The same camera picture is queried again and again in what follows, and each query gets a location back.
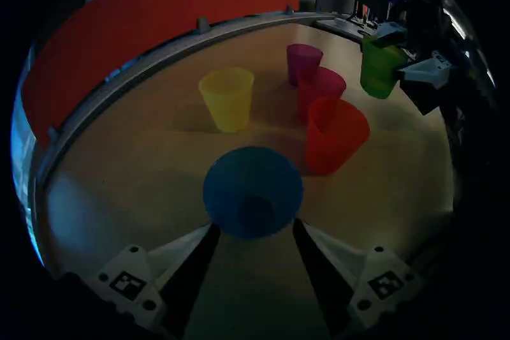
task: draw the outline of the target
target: plastic cup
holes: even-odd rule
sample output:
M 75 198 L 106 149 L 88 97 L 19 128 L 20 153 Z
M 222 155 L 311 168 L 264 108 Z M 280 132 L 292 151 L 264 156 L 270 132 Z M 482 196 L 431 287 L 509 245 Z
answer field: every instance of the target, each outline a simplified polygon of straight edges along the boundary
M 302 199 L 298 170 L 266 147 L 242 147 L 225 154 L 209 169 L 203 184 L 211 220 L 244 239 L 282 230 L 295 218 Z
M 216 127 L 234 133 L 248 125 L 254 75 L 242 68 L 211 71 L 198 88 Z
M 361 87 L 372 97 L 386 99 L 397 79 L 393 71 L 407 62 L 408 57 L 402 49 L 393 45 L 379 48 L 372 44 L 373 36 L 365 36 L 362 42 L 363 60 L 361 62 Z
M 334 71 L 320 66 L 309 66 L 298 73 L 298 115 L 308 122 L 308 109 L 320 97 L 340 98 L 346 89 L 344 79 Z
M 306 162 L 318 175 L 340 168 L 368 139 L 365 116 L 337 98 L 318 98 L 309 109 Z
M 287 46 L 287 69 L 292 86 L 298 85 L 298 72 L 308 66 L 319 66 L 323 58 L 322 50 L 303 43 Z

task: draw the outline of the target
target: ceiling light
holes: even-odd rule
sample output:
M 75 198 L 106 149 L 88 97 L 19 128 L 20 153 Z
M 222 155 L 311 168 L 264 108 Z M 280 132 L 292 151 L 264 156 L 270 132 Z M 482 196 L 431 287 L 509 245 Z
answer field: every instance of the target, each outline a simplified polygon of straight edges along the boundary
M 458 21 L 454 18 L 454 16 L 451 15 L 451 13 L 449 11 L 447 11 L 446 9 L 443 9 L 443 12 L 451 18 L 451 24 L 453 25 L 453 27 L 455 28 L 457 33 L 460 34 L 462 39 L 465 40 L 466 32 L 464 31 L 464 28 L 462 26 L 460 26 Z
M 487 75 L 489 76 L 489 78 L 490 78 L 490 80 L 491 80 L 492 84 L 493 84 L 494 86 L 496 86 L 496 83 L 494 82 L 494 78 L 492 78 L 492 74 L 490 73 L 489 69 L 487 69 Z

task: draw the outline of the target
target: blue plastic cup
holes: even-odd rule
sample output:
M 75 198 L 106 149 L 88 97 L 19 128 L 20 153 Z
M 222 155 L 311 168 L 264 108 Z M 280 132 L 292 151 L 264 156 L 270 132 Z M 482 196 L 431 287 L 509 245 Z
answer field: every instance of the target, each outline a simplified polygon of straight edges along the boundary
M 237 237 L 255 239 L 282 230 L 303 200 L 303 181 L 292 162 L 266 147 L 242 147 L 219 158 L 203 184 L 211 220 Z

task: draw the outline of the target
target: magenta plastic cup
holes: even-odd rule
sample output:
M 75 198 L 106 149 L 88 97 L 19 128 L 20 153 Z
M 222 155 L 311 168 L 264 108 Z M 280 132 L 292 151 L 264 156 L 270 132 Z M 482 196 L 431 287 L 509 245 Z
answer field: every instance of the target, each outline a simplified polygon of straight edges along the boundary
M 319 66 L 323 52 L 316 47 L 303 43 L 294 43 L 287 46 L 287 68 L 289 82 L 292 86 L 298 86 L 298 72 L 308 66 Z

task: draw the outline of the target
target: wooden table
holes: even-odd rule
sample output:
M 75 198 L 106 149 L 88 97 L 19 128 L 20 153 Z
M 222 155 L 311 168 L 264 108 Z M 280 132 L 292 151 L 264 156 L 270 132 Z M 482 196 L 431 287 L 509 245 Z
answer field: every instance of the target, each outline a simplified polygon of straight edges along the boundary
M 290 43 L 323 50 L 322 65 L 347 82 L 342 98 L 370 124 L 369 140 L 329 177 L 314 176 L 304 163 L 306 130 L 296 114 L 297 90 L 287 82 Z M 201 77 L 225 66 L 255 74 L 251 120 L 235 134 L 215 129 L 198 91 Z M 245 145 L 273 148 L 298 167 L 305 185 L 300 218 L 354 248 L 368 249 L 377 242 L 405 256 L 450 217 L 446 211 L 451 210 L 453 173 L 446 132 L 438 110 L 423 117 L 398 86 L 386 100 L 367 95 L 360 86 L 360 66 L 358 44 L 286 24 L 215 44 L 129 91 L 76 140 L 47 189 L 50 247 L 61 269 L 88 276 L 130 243 L 152 249 L 205 224 L 201 192 L 207 170 L 224 153 Z M 250 247 L 248 258 L 237 252 L 245 247 Z M 273 296 L 273 309 L 278 310 L 299 297 L 311 324 L 298 323 L 298 330 L 309 338 L 303 325 L 323 326 L 287 228 L 249 244 L 222 235 L 191 318 L 202 329 L 193 326 L 189 336 L 224 335 L 217 322 L 215 329 L 204 325 L 212 309 L 208 299 L 220 299 L 214 290 L 233 296 L 254 288 L 253 275 L 259 271 L 249 271 L 249 264 L 254 270 L 264 267 L 265 256 L 272 259 L 267 267 L 286 259 L 295 276 L 284 278 L 280 269 L 261 272 L 265 287 L 257 301 L 267 303 Z M 242 259 L 242 270 L 221 271 L 236 268 L 225 259 Z M 229 282 L 243 273 L 252 276 L 248 284 Z M 220 305 L 222 314 L 240 309 L 239 301 Z M 295 317 L 282 320 L 296 324 Z M 317 330 L 317 337 L 323 337 L 323 330 Z

